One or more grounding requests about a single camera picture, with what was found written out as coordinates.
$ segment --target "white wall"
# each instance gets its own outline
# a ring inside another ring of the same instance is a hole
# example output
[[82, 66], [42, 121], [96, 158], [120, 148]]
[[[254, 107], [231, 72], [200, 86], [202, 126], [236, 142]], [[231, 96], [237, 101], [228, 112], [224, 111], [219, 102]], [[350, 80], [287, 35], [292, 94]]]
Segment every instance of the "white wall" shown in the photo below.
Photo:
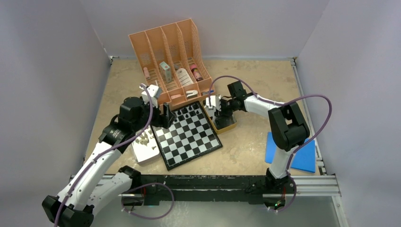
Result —
[[128, 35], [192, 18], [204, 57], [298, 56], [328, 0], [81, 0], [109, 55], [133, 57]]
[[110, 62], [79, 0], [0, 1], [0, 220], [41, 207], [82, 164]]
[[[401, 223], [401, 2], [330, 0], [297, 60], [305, 93], [333, 102], [318, 137], [352, 227]], [[327, 113], [309, 100], [315, 127]]]

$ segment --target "bottle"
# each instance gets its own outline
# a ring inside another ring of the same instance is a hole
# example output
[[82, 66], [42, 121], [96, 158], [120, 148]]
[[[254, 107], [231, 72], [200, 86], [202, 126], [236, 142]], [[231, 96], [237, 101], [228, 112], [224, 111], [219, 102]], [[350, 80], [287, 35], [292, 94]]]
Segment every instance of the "bottle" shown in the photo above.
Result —
[[199, 70], [198, 70], [198, 66], [197, 66], [197, 65], [192, 64], [189, 68], [191, 69], [191, 72], [192, 72], [192, 74], [193, 74], [193, 76], [195, 77], [195, 80], [196, 80], [197, 82], [203, 80], [201, 74], [199, 73]]
[[143, 68], [143, 74], [145, 74], [146, 79], [150, 79], [150, 74], [149, 71], [146, 67]]

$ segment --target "pink bottle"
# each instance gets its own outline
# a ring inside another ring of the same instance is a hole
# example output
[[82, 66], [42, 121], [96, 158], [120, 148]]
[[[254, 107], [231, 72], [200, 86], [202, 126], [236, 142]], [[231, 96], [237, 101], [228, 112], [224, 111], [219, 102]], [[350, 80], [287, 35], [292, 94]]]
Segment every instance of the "pink bottle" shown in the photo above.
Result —
[[190, 67], [193, 76], [197, 82], [203, 80], [201, 74], [199, 73], [198, 66], [196, 64], [192, 64]]

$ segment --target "cable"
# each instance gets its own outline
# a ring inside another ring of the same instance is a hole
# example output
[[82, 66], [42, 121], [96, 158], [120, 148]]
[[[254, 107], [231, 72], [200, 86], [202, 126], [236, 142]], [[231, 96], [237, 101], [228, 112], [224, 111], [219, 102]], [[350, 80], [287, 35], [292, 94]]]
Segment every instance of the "cable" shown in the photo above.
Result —
[[324, 120], [324, 122], [323, 122], [322, 126], [319, 128], [319, 130], [318, 130], [310, 139], [308, 139], [307, 142], [305, 142], [305, 143], [302, 144], [301, 146], [297, 147], [297, 148], [291, 153], [291, 155], [290, 155], [290, 157], [289, 157], [289, 159], [288, 159], [288, 162], [287, 162], [287, 165], [286, 165], [286, 172], [287, 172], [287, 174], [288, 174], [288, 177], [290, 178], [290, 180], [292, 181], [292, 183], [293, 183], [293, 185], [294, 185], [294, 195], [292, 196], [290, 202], [289, 202], [288, 204], [286, 204], [286, 206], [284, 206], [283, 208], [281, 208], [281, 209], [279, 209], [279, 210], [276, 210], [276, 212], [281, 212], [281, 211], [287, 209], [287, 208], [292, 204], [292, 202], [295, 200], [295, 195], [296, 195], [296, 184], [295, 184], [295, 180], [291, 177], [291, 173], [289, 172], [289, 169], [290, 169], [290, 166], [291, 166], [291, 161], [292, 161], [292, 159], [294, 158], [294, 155], [295, 155], [301, 148], [303, 148], [303, 147], [306, 146], [308, 143], [310, 143], [311, 141], [313, 141], [313, 140], [322, 132], [323, 128], [327, 125], [327, 122], [329, 122], [329, 119], [330, 119], [330, 117], [331, 117], [331, 112], [332, 112], [331, 101], [329, 100], [328, 97], [326, 97], [326, 96], [324, 96], [324, 95], [312, 94], [312, 95], [306, 95], [306, 96], [301, 96], [301, 97], [295, 98], [295, 99], [293, 99], [293, 100], [291, 100], [291, 101], [289, 101], [289, 102], [286, 102], [286, 103], [277, 103], [277, 102], [274, 102], [274, 101], [271, 101], [271, 100], [268, 100], [268, 99], [264, 99], [264, 98], [262, 98], [262, 97], [260, 97], [260, 96], [258, 97], [258, 96], [257, 96], [257, 93], [256, 93], [245, 81], [241, 80], [240, 78], [237, 78], [237, 77], [234, 77], [234, 76], [225, 75], [225, 76], [217, 77], [216, 79], [214, 79], [214, 80], [212, 81], [212, 83], [211, 83], [211, 85], [210, 85], [210, 88], [209, 88], [209, 96], [208, 96], [209, 103], [211, 103], [211, 102], [210, 102], [210, 94], [211, 94], [210, 91], [211, 91], [211, 89], [212, 89], [212, 86], [213, 86], [213, 84], [214, 84], [218, 79], [220, 79], [220, 78], [233, 78], [233, 79], [236, 79], [236, 80], [240, 81], [241, 83], [243, 83], [245, 86], [247, 86], [247, 87], [249, 88], [249, 90], [252, 92], [252, 94], [253, 94], [258, 100], [260, 100], [260, 101], [262, 101], [262, 102], [265, 102], [265, 103], [273, 104], [273, 105], [284, 106], [284, 105], [288, 105], [288, 104], [290, 104], [290, 103], [293, 103], [293, 102], [296, 102], [296, 101], [299, 101], [299, 100], [302, 100], [302, 99], [306, 99], [306, 98], [311, 98], [311, 97], [321, 97], [321, 98], [324, 98], [324, 99], [327, 101], [327, 104], [329, 105], [329, 113], [327, 114], [326, 120]]
[[127, 213], [129, 213], [131, 215], [137, 216], [139, 218], [147, 219], [147, 220], [156, 220], [156, 219], [164, 218], [165, 216], [167, 216], [167, 214], [169, 214], [170, 211], [173, 209], [173, 206], [174, 206], [174, 195], [173, 195], [173, 191], [169, 187], [167, 187], [166, 185], [164, 185], [162, 183], [156, 183], [156, 182], [155, 183], [147, 183], [147, 184], [144, 184], [142, 186], [136, 187], [134, 189], [130, 189], [126, 193], [134, 192], [134, 191], [136, 191], [136, 190], [138, 190], [140, 188], [145, 188], [147, 186], [151, 186], [151, 185], [154, 185], [154, 184], [161, 185], [161, 186], [165, 187], [170, 192], [170, 195], [171, 195], [171, 206], [170, 206], [170, 208], [168, 209], [168, 211], [165, 214], [163, 214], [161, 216], [158, 216], [158, 217], [146, 217], [146, 216], [143, 216], [143, 215], [140, 215], [140, 214], [136, 214], [136, 213], [134, 213], [134, 212], [132, 212], [132, 211], [130, 211], [127, 208], [124, 207], [124, 203], [123, 203], [122, 198], [121, 198], [122, 211], [125, 211], [125, 212], [127, 212]]
[[85, 175], [85, 173], [92, 167], [92, 165], [93, 165], [94, 163], [96, 163], [96, 161], [97, 161], [101, 156], [105, 155], [106, 153], [108, 153], [108, 152], [110, 152], [110, 151], [112, 151], [112, 150], [115, 150], [115, 149], [117, 149], [117, 148], [119, 148], [119, 147], [121, 147], [121, 146], [124, 146], [124, 145], [126, 145], [126, 144], [132, 143], [132, 142], [133, 142], [139, 135], [141, 135], [141, 134], [146, 130], [146, 128], [150, 125], [150, 122], [152, 121], [152, 116], [153, 116], [153, 104], [152, 104], [152, 99], [151, 99], [151, 96], [150, 96], [150, 94], [149, 94], [149, 92], [148, 92], [148, 89], [147, 89], [146, 85], [145, 85], [145, 84], [141, 84], [140, 86], [141, 86], [142, 88], [144, 88], [144, 90], [145, 90], [145, 92], [146, 92], [146, 94], [148, 95], [148, 98], [149, 98], [150, 113], [149, 113], [148, 121], [147, 121], [146, 124], [145, 124], [145, 127], [144, 127], [138, 134], [136, 134], [134, 137], [132, 137], [131, 139], [126, 140], [126, 141], [124, 141], [124, 142], [122, 142], [122, 143], [119, 143], [119, 144], [117, 144], [117, 145], [114, 145], [114, 146], [112, 146], [111, 148], [109, 148], [109, 149], [103, 151], [102, 153], [99, 153], [95, 158], [93, 158], [93, 162], [89, 162], [89, 164], [87, 165], [87, 167], [85, 167], [85, 169], [84, 169], [84, 170], [81, 172], [81, 174], [77, 177], [77, 179], [74, 181], [74, 183], [72, 184], [72, 186], [71, 186], [70, 189], [68, 190], [66, 196], [65, 196], [64, 199], [62, 200], [61, 205], [60, 205], [59, 209], [57, 210], [56, 218], [55, 218], [55, 220], [54, 220], [54, 227], [57, 227], [57, 226], [58, 226], [59, 219], [60, 219], [60, 214], [61, 214], [61, 210], [62, 210], [62, 208], [64, 207], [64, 205], [67, 203], [67, 200], [68, 200], [68, 198], [71, 196], [71, 193], [74, 191], [75, 187], [77, 186], [77, 184], [79, 183], [79, 181], [82, 179], [82, 177]]

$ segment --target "small container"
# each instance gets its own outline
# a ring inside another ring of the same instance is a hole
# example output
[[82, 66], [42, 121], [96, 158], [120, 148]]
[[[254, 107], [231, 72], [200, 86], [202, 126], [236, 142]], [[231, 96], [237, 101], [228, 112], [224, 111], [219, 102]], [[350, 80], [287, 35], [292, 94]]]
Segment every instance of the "small container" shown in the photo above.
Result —
[[159, 69], [160, 69], [160, 73], [165, 77], [166, 83], [170, 83], [171, 81], [173, 81], [173, 77], [171, 75], [170, 66], [168, 66], [167, 63], [162, 61], [159, 64]]
[[191, 65], [189, 68], [191, 69], [191, 72], [197, 82], [203, 80], [201, 74], [199, 73], [198, 66], [196, 64]]
[[187, 99], [195, 98], [198, 96], [198, 91], [197, 90], [189, 90], [189, 91], [185, 92], [185, 95], [186, 95]]
[[193, 84], [187, 70], [180, 68], [177, 70], [178, 81], [181, 83], [181, 86], [187, 86]]
[[145, 74], [146, 79], [150, 79], [150, 74], [149, 71], [146, 67], [143, 68], [143, 74]]

